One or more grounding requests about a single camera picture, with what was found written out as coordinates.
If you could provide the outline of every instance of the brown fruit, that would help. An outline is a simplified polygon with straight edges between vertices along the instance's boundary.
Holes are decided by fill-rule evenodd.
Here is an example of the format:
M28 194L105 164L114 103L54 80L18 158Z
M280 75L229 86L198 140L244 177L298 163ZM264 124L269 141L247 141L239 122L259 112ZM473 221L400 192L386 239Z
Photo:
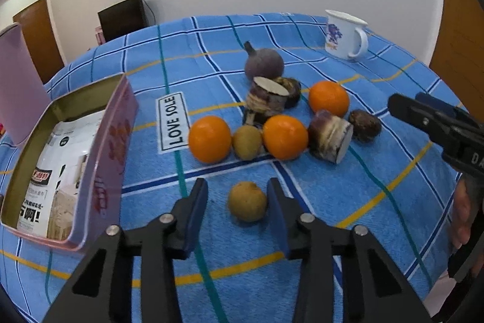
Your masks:
M267 196L251 181L234 185L228 194L228 209L243 222L256 222L264 217L267 210Z
M353 125L353 137L364 143L372 141L381 132L381 121L364 110L353 110L348 117Z
M232 137L235 154L242 160L254 159L262 146L262 135L255 126L243 125Z

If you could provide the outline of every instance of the pink tin box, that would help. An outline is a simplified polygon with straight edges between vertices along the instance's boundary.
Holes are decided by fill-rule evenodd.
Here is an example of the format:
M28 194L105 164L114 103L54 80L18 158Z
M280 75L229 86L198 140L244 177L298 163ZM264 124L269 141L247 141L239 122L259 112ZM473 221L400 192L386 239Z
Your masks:
M28 137L15 165L0 212L2 225L19 237L72 252L88 247L109 225L118 225L124 167L137 109L125 74L107 77L54 100ZM26 199L32 194L27 189L31 181L39 180L37 162L52 139L54 127L60 122L74 122L94 113L100 114L102 110L104 113L101 113L89 154L82 163L83 176L75 193L72 227L58 239L18 229L19 216L26 209L30 209L30 214L25 217L32 223L36 220L37 204Z

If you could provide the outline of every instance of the human hand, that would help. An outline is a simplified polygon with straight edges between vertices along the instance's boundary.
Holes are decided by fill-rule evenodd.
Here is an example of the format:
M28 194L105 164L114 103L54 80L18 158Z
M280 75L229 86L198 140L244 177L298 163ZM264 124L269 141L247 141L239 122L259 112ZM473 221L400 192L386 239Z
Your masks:
M462 245L469 242L470 227L473 224L470 213L472 211L472 204L466 190L466 182L463 177L459 180L454 191L453 210L452 210L452 225L451 225L451 240L452 244L458 249ZM484 265L484 253L481 253L474 264L471 272L474 277L477 276L481 267Z

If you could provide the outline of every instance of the table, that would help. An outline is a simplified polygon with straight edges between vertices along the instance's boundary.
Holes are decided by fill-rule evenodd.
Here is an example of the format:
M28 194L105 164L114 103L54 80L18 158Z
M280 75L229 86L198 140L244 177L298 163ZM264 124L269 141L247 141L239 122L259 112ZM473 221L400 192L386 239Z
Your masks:
M324 50L325 26L324 17L291 13L185 18L92 49L45 85L55 99L114 73L128 74L139 112L123 184L123 228L143 226L171 209L197 177L208 181L199 248L188 260L175 263L187 323L291 320L299 262L283 259L266 220L241 226L231 218L227 194L242 180L265 190L268 179L276 176L288 196L303 201L307 211L328 224L368 226L422 298L446 269L446 229L458 174L442 162L440 148L425 133L390 116L386 105L395 92L414 97L425 91L452 105L459 100L423 63L371 31L369 51L358 62L331 58ZM242 46L247 40L255 48L277 49L286 64L284 75L301 81L305 96L320 80L341 84L350 95L350 110L364 109L381 119L381 135L370 144L352 142L337 166L308 152L289 162L265 154L243 163L231 154L211 166L197 162L188 149L160 154L156 99L166 92L183 93L192 123L213 114L232 132L241 125L249 88ZM305 100L286 113L305 125L311 119ZM18 155L6 136L0 142L0 192ZM0 281L29 321L40 321L79 257L42 249L5 229L0 233ZM135 263L133 321L139 322L139 260ZM340 322L338 257L334 283L335 321Z

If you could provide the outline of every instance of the yellow stripe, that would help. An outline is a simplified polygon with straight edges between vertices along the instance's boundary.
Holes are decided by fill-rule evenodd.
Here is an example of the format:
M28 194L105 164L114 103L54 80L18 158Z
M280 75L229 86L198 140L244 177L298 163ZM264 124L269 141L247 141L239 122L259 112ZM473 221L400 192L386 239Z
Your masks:
M226 104L216 104L215 106L204 107L204 108L199 108L198 110L189 111L188 115L196 115L196 114L205 113L207 111L220 110L223 108L230 108L230 107L237 107L237 106L244 106L244 105L245 105L244 101L237 101L234 103L226 103Z
M359 79L360 77L362 77L362 76L360 76L359 74L355 74L353 77L347 78L345 80L338 81L338 84L343 85L343 84L346 84L346 83L350 83L351 81L355 81L355 80Z
M414 160L412 160L407 167L391 182L387 185L387 189L389 191L394 190L397 185L399 185L403 179L412 171L412 169L415 167L417 162L422 159L422 157L425 155L425 152L429 150L429 148L432 146L431 142L428 142L427 145L418 153L418 155L415 157ZM349 217L346 219L342 220L339 222L336 226L339 228L346 228L358 219L360 219L363 215L365 215L368 211L370 211L372 208L374 208L379 202L381 202L385 198L385 193L381 191L378 195L376 195L373 199L371 199L367 204L365 204L363 207L355 211L353 214L351 214ZM26 265L28 267L31 267L35 270L42 271L42 272L47 272L47 267L41 266L39 264L35 264L32 262L29 262L28 260L19 258L15 255L12 255L11 253L5 252L0 250L0 253L3 254L4 256L15 260L23 265ZM243 262L240 264L235 264L233 266L229 267L223 267L223 268L218 268L216 270L210 271L210 275L212 279L220 279L220 278L225 278L227 276L233 276L237 274L241 274L242 272L247 272L250 270L256 270L257 268L263 267L268 264L272 264L280 259L282 259L284 255L282 252L275 252L271 253L269 255L262 256L257 259L249 260L247 262ZM65 272L60 272L57 270L52 270L51 275L56 276L57 278L61 279L68 279L69 274L66 274ZM190 275L183 275L183 276L178 276L175 278L175 283L177 286L182 286L182 285L189 285L189 284L194 284L194 283L199 283L202 281L202 277L200 274L190 274ZM139 279L134 279L132 281L132 285L134 287L139 287L140 285L140 280Z
M394 78L398 77L403 73L405 69L408 69L410 66L412 66L415 62L417 62L417 59L413 59L408 65L405 65L401 68L401 70L398 70L393 76L386 77L386 78L376 78L373 80L370 80L372 83L381 83L382 81L390 81L393 80Z
M146 129L146 128L151 128L152 126L156 126L156 122L150 122L150 123L145 123L144 125L138 125L135 126L132 131L137 132L138 130Z
M303 50L303 49L307 49L307 47L281 47L281 49L283 50ZM317 49L324 49L324 47L311 47L312 50L317 50ZM199 58L200 56L205 56L205 55L218 55L218 54L233 54L233 53L241 53L245 51L244 49L240 49L240 50L222 50L222 51L209 51L209 52L206 52L206 53L198 53L198 54L187 54L187 55L178 55L178 56L173 56L171 58L165 58L165 62L168 62L168 61L175 61L177 59L185 59L185 58ZM146 63L145 65L142 65L138 68L135 68L133 70L130 70L130 71L127 71L126 74L129 76L129 75L132 75L134 73L137 73L143 69L146 69L146 68L150 68L151 66L154 66L154 65L158 65L159 63L161 63L160 60L157 60L157 61L154 61L154 62L150 62L150 63Z
M387 189L391 192L393 191L398 184L402 182L402 180L412 171L415 167L417 162L422 159L425 155L425 152L432 146L432 142L429 141L425 147L418 153L418 155L408 164L407 167L395 178L391 183L387 185ZM385 192L380 191L374 198L372 198L369 202L367 202L364 206L357 209L354 213L352 213L347 218L343 219L341 222L336 224L338 228L347 228L352 223L356 222L360 219L363 215L365 215L368 211L374 208L379 202L381 202L386 197Z
M136 69L133 69L133 70L130 70L130 71L127 71L126 74L129 76L129 75L132 75L138 71L141 71L143 69L146 69L146 68L149 68L150 66L154 66L154 65L158 65L159 63L161 63L160 60L157 60L157 61L154 61L154 62L150 62L150 63L146 63Z
M304 49L304 48L307 48L307 47L287 47L286 49L289 49L289 48ZM231 51L215 51L213 53L201 53L201 54L194 55L194 56L201 56L201 55L204 55L204 54L215 54L215 53L221 54L221 53L227 53L227 52L236 52L236 51L235 50L231 50ZM413 59L408 65L403 66L402 70L408 69L415 62L417 62L417 59ZM402 73L402 71L399 70L393 76L390 76L390 77L387 77L387 78L374 79L374 80L371 80L371 82L372 83L378 83L378 82L382 82L382 81L390 81L390 80L398 77L401 73ZM349 77L347 79L338 81L338 84L342 85L342 84L350 83L351 81L355 81L355 80L357 80L359 78L364 78L364 77L362 75L360 75L360 74L355 74L353 77ZM309 92L309 88L304 88L304 89L301 90L301 93L308 93L308 92ZM243 101L238 101L236 103L216 104L215 106L209 106L209 107L199 108L198 110L189 111L188 112L188 115L191 115L192 116L192 115L197 115L197 114L201 114L201 113L206 113L207 111L220 110L220 109L223 109L223 108L237 107L237 106L243 106L243 105L245 105L245 103ZM133 132L136 132L138 130L150 128L152 126L156 126L156 122L150 122L150 123L145 123L144 125L136 126L136 127L133 128L132 131Z
M47 267L41 266L40 264L36 264L36 263L33 263L33 262L29 262L28 260L25 260L23 258L15 256L11 253L8 253L6 251L2 251L1 249L0 249L0 254L4 255L5 257L8 257L8 258L10 258L10 259L12 259L16 262L19 262L20 264L26 265L27 267L33 268L33 269L38 270L38 271L47 272ZM60 271L57 271L57 270L51 270L50 274L53 275L53 276L56 276L57 278L66 279L66 280L69 279L69 277L71 276L70 274L66 274L66 272L60 272Z

